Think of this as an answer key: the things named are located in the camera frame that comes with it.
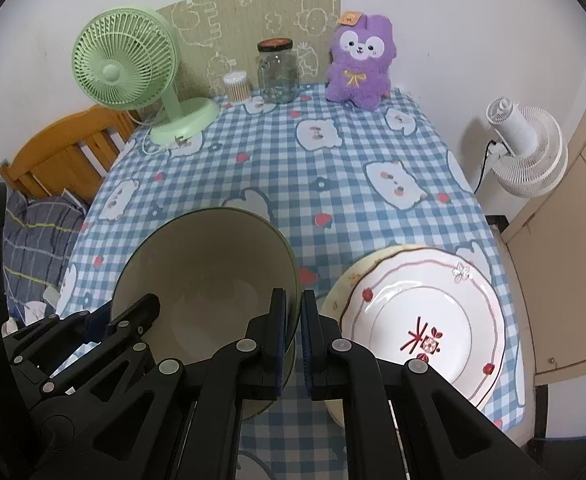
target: blue checkered tablecloth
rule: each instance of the blue checkered tablecloth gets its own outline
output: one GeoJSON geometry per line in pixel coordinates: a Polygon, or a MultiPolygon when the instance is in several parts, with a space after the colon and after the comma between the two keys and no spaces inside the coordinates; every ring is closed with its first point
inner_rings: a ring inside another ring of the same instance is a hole
{"type": "MultiPolygon", "coordinates": [[[[457,161],[415,102],[393,91],[368,112],[327,102],[323,85],[305,85],[294,102],[275,107],[259,98],[218,102],[218,119],[181,146],[160,149],[148,128],[131,137],[83,224],[58,313],[105,303],[145,238],[207,206],[244,207],[271,221],[318,298],[372,251],[435,246],[490,274],[506,349],[483,412],[502,430],[517,424],[524,413],[519,335],[496,242],[457,161]]],[[[347,477],[343,430],[323,402],[305,398],[301,354],[298,347],[282,398],[243,424],[238,478],[347,477]]]]}

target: green desk fan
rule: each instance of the green desk fan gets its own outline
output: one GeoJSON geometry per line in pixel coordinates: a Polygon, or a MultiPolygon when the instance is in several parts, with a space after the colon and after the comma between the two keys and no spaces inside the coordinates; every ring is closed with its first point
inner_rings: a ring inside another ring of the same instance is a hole
{"type": "Polygon", "coordinates": [[[193,137],[219,114],[210,99],[178,101],[173,88],[177,39],[154,10],[116,7],[96,16],[78,36],[72,64],[80,88],[107,108],[131,110],[161,99],[164,110],[150,133],[155,144],[193,137]]]}

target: glass jar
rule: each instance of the glass jar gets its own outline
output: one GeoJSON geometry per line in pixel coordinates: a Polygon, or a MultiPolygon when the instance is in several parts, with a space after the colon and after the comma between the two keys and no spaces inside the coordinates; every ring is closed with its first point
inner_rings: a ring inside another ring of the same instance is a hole
{"type": "Polygon", "coordinates": [[[260,41],[257,50],[257,78],[265,103],[290,103],[299,95],[297,55],[290,38],[260,41]]]}

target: beige cabinet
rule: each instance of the beige cabinet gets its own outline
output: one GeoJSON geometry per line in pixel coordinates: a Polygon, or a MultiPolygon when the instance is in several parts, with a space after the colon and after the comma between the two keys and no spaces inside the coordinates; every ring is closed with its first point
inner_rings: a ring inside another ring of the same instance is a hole
{"type": "Polygon", "coordinates": [[[586,373],[586,145],[508,248],[528,311],[536,382],[586,373]]]}

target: ceramic bowl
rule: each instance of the ceramic bowl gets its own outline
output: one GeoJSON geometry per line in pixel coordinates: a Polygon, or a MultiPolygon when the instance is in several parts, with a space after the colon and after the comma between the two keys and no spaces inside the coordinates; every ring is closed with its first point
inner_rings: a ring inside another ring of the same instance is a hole
{"type": "MultiPolygon", "coordinates": [[[[190,364],[243,338],[249,320],[268,312],[271,292],[278,287],[287,294],[287,352],[282,370],[287,380],[295,357],[299,269],[284,236],[248,211],[197,210],[153,232],[120,275],[112,317],[148,292],[157,295],[160,315],[142,339],[156,362],[173,357],[190,364]]],[[[245,401],[243,418],[268,405],[245,401]]]]}
{"type": "MultiPolygon", "coordinates": [[[[398,246],[351,267],[324,300],[321,314],[376,357],[433,366],[478,409],[502,370],[504,320],[483,275],[455,254],[398,246]]],[[[343,426],[341,401],[328,401],[343,426]]]]}

